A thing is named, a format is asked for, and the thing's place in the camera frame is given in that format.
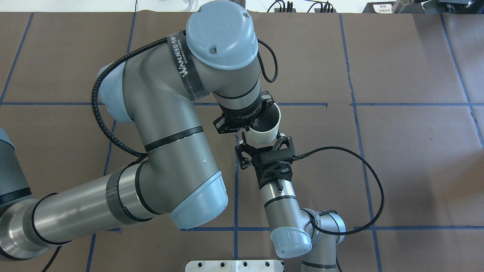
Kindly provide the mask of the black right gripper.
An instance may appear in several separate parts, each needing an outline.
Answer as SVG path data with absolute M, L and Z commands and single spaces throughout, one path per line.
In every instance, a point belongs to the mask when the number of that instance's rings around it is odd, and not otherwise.
M 245 133 L 241 133 L 234 149 L 240 169 L 254 167 L 259 189 L 278 179 L 292 179 L 290 165 L 295 159 L 295 148 L 290 136 L 278 133 L 273 147 L 254 148 L 248 144 Z

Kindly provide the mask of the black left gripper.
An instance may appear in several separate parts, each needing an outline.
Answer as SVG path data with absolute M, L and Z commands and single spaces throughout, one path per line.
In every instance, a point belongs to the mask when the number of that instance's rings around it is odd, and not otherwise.
M 270 92 L 264 91 L 255 98 L 249 98 L 248 105 L 230 105 L 230 99 L 224 99 L 214 94 L 219 107 L 222 110 L 220 117 L 213 121 L 213 126 L 218 134 L 228 134 L 240 131 L 240 129 L 255 129 L 258 126 L 271 124 L 271 110 L 275 107 L 275 100 Z

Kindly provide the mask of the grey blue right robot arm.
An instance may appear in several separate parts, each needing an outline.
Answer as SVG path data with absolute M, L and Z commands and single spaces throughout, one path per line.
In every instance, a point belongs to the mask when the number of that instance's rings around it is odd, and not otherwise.
M 235 146 L 242 169 L 253 166 L 259 183 L 271 240 L 278 257 L 301 257 L 303 272 L 335 272 L 337 245 L 346 226 L 334 210 L 302 209 L 292 184 L 292 139 L 277 136 L 273 146 L 256 148 L 245 134 Z

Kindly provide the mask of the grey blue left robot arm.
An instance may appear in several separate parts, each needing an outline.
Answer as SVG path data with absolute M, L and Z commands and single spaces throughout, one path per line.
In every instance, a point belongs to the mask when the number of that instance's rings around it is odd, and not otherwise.
M 79 237 L 169 214 L 179 229 L 218 217 L 228 205 L 194 101 L 213 94 L 219 134 L 249 130 L 274 104 L 261 92 L 252 16 L 208 2 L 180 31 L 99 72 L 92 111 L 104 135 L 138 160 L 104 177 L 37 200 L 1 131 L 1 261 L 23 261 Z

